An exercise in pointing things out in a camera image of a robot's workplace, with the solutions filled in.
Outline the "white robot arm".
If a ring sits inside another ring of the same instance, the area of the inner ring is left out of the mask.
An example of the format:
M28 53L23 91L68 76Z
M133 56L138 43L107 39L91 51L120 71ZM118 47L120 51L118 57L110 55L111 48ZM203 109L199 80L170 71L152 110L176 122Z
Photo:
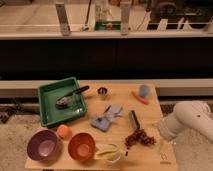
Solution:
M172 113L157 123L160 135L167 141L176 138L186 128L196 130L213 143L213 113L206 102L178 102Z

